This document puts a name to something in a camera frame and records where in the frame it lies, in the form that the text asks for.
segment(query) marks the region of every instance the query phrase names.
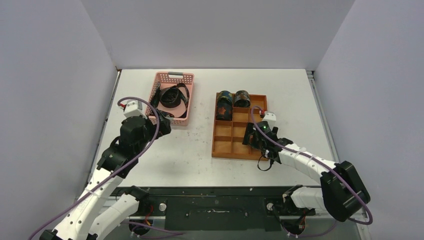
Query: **screw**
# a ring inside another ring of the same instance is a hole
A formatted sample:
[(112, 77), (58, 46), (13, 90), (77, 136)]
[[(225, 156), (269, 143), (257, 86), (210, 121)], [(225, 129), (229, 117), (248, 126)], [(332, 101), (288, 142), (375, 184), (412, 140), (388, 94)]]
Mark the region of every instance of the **screw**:
[(159, 204), (159, 210), (161, 212), (165, 211), (167, 209), (167, 205), (165, 203), (161, 203)]
[(270, 202), (266, 205), (266, 209), (268, 209), (269, 211), (272, 211), (273, 207), (274, 207), (274, 204), (272, 202)]

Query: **pink basket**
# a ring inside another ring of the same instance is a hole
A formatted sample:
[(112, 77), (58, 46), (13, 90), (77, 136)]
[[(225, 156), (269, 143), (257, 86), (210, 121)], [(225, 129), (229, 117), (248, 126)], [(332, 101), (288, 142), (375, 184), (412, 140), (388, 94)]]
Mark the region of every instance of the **pink basket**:
[[(160, 89), (165, 89), (168, 87), (172, 87), (179, 83), (183, 83), (187, 86), (188, 93), (190, 97), (188, 98), (188, 107), (187, 107), (187, 115), (185, 118), (181, 117), (168, 117), (171, 120), (171, 125), (179, 125), (179, 126), (187, 126), (189, 124), (189, 113), (190, 113), (190, 105), (192, 104), (193, 98), (193, 86), (195, 81), (195, 75), (193, 73), (185, 73), (185, 72), (167, 72), (167, 71), (158, 71), (156, 73), (156, 77), (154, 78), (153, 87), (150, 92), (149, 102), (152, 100), (155, 95), (155, 91), (160, 84)], [(180, 88), (181, 92), (186, 96), (186, 91), (183, 88)], [(186, 106), (184, 103), (175, 108), (166, 108), (161, 103), (157, 106), (157, 109), (173, 114), (174, 116), (181, 116), (186, 111)], [(151, 110), (150, 108), (146, 109), (146, 116), (152, 121), (153, 124), (156, 124), (155, 116), (150, 116)]]

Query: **white wall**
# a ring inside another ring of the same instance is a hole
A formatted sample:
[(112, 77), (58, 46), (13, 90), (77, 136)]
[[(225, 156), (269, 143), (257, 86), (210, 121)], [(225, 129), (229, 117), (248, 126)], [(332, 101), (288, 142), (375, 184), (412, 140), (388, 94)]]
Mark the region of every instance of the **white wall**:
[(118, 68), (314, 70), (354, 0), (82, 0)]
[(0, 239), (27, 239), (82, 191), (116, 74), (79, 0), (1, 1)]
[(423, 13), (356, 0), (315, 73), (340, 160), (370, 192), (373, 239), (423, 239)]

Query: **white table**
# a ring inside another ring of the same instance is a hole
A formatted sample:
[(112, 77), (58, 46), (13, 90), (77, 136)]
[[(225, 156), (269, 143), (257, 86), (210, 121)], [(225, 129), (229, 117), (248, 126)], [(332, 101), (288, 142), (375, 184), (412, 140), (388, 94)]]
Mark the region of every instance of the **white table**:
[[(122, 70), (98, 156), (119, 135), (123, 112), (120, 98), (133, 96), (146, 101), (156, 72), (194, 74), (189, 124), (172, 126), (139, 159), (120, 187), (255, 187), (317, 185), (285, 166), (274, 164), (259, 171), (255, 160), (212, 158), (216, 93), (246, 90), (266, 95), (268, 110), (277, 115), (278, 137), (288, 138), (309, 152), (333, 160), (314, 95), (304, 69), (124, 69)], [(262, 168), (268, 162), (261, 162)]]

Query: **wooden compartment box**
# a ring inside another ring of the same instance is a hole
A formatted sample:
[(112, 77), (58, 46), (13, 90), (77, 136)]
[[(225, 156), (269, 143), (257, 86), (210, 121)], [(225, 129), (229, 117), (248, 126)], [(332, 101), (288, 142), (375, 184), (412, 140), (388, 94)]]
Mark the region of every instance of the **wooden compartment box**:
[[(215, 97), (214, 114), (217, 112), (217, 100)], [(226, 159), (246, 159), (258, 160), (261, 157), (261, 151), (243, 145), (243, 137), (248, 123), (252, 122), (250, 116), (251, 107), (259, 106), (263, 110), (267, 109), (267, 96), (250, 94), (250, 107), (232, 108), (232, 121), (214, 120), (213, 124), (213, 143), (212, 157)], [(260, 122), (259, 110), (253, 111), (254, 119)]]

